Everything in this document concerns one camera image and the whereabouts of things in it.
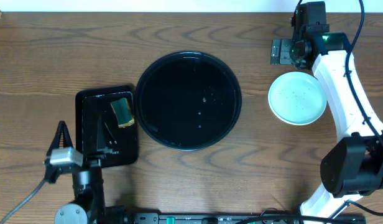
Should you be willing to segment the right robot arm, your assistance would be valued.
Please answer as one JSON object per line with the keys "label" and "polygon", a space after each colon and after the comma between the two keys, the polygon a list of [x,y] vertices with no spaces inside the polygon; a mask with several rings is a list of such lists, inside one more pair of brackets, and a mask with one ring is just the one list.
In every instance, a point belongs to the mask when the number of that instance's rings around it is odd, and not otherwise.
{"label": "right robot arm", "polygon": [[337,143],[320,164],[321,184],[299,206],[305,217],[335,218],[348,205],[383,189],[383,122],[359,80],[353,43],[341,32],[272,41],[270,62],[294,65],[269,88],[273,114],[296,126],[331,110]]}

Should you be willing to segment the yellow green sponge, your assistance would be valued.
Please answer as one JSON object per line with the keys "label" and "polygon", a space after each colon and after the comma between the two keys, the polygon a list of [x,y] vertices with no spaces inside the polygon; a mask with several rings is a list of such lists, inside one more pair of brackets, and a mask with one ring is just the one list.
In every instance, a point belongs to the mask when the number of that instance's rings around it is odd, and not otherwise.
{"label": "yellow green sponge", "polygon": [[135,123],[134,116],[131,113],[131,107],[126,98],[111,102],[111,107],[116,116],[119,128],[132,126]]}

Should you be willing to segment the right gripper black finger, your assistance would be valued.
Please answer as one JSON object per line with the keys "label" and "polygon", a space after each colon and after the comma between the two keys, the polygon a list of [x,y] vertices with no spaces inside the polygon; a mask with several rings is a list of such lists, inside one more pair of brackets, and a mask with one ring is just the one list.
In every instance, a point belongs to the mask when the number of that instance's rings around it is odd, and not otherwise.
{"label": "right gripper black finger", "polygon": [[270,53],[270,64],[278,65],[280,63],[280,52],[281,52],[281,40],[274,39],[272,41],[271,53]]}
{"label": "right gripper black finger", "polygon": [[292,48],[293,42],[292,39],[282,39],[280,45],[280,64],[281,65],[291,65],[293,60],[290,57],[290,51]]}

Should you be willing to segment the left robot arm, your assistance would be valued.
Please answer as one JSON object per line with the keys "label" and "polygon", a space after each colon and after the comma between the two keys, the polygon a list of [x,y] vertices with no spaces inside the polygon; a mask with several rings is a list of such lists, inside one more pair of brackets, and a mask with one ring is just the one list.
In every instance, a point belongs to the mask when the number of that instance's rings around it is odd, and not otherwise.
{"label": "left robot arm", "polygon": [[74,199],[58,209],[54,222],[61,224],[129,223],[124,207],[107,207],[100,160],[86,161],[73,147],[64,121],[60,121],[44,160],[44,182],[54,184],[61,175],[71,174]]}

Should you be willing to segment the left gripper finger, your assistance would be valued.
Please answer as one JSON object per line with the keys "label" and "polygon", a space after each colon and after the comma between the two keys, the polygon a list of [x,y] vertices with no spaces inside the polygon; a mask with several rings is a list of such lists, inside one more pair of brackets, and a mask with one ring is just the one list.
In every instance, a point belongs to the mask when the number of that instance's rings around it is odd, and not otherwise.
{"label": "left gripper finger", "polygon": [[103,121],[102,116],[99,116],[97,122],[97,151],[113,151],[113,146],[116,144],[117,140],[108,128],[108,125]]}
{"label": "left gripper finger", "polygon": [[47,156],[51,156],[54,149],[65,147],[73,147],[73,143],[66,122],[60,121],[58,123],[52,143],[47,151]]}

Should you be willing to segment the mint green plate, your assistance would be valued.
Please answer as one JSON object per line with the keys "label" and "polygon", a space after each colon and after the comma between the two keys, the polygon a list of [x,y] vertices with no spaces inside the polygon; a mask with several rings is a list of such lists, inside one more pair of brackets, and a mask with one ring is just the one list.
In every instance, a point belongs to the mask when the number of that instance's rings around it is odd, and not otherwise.
{"label": "mint green plate", "polygon": [[320,82],[303,72],[288,72],[274,80],[268,104],[276,117],[295,126],[315,122],[326,109],[327,99]]}

